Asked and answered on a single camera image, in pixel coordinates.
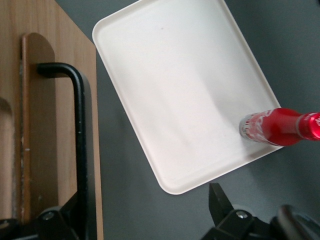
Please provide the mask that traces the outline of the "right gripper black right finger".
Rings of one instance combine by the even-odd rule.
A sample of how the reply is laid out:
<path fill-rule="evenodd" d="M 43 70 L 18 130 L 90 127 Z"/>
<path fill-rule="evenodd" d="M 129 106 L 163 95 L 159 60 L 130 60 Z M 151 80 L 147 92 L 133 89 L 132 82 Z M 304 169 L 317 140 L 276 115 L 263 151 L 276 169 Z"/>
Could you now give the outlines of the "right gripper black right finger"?
<path fill-rule="evenodd" d="M 246 210 L 235 209 L 219 183 L 210 183 L 208 207 L 214 226 L 203 240 L 273 240 L 270 225 Z"/>

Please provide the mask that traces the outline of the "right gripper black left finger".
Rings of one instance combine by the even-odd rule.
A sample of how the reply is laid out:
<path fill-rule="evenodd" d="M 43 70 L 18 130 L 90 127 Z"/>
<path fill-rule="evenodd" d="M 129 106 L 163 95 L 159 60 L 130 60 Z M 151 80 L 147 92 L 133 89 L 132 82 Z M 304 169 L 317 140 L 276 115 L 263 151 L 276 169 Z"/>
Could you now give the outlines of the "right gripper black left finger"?
<path fill-rule="evenodd" d="M 73 223 L 73 213 L 77 208 L 74 194 L 62 207 L 44 210 L 30 223 L 22 224 L 15 218 L 0 221 L 2 240 L 78 240 L 79 234 Z"/>

